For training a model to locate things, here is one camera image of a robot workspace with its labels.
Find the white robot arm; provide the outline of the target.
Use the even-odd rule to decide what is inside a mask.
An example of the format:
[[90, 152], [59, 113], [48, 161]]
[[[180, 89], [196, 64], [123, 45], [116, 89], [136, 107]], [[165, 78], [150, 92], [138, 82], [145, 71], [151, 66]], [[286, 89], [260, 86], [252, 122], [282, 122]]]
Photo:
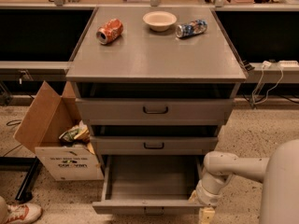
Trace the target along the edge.
[[299, 224], [299, 140], [280, 145], [269, 158], [241, 158], [211, 151], [190, 201], [218, 204], [221, 190], [235, 175], [263, 184], [259, 224]]

